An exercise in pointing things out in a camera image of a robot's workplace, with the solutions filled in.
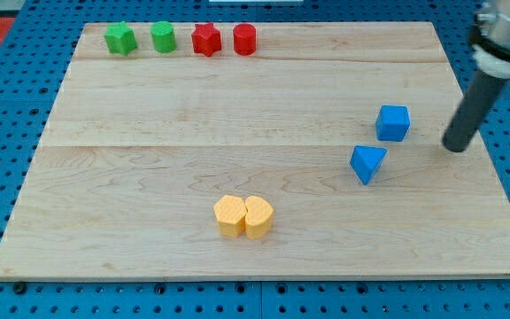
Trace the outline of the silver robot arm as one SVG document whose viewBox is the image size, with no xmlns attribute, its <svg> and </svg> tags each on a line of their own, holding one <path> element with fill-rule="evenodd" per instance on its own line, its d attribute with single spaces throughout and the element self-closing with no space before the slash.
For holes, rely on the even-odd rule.
<svg viewBox="0 0 510 319">
<path fill-rule="evenodd" d="M 481 71 L 499 79 L 510 79 L 510 0 L 482 3 L 474 14 L 468 43 Z"/>
</svg>

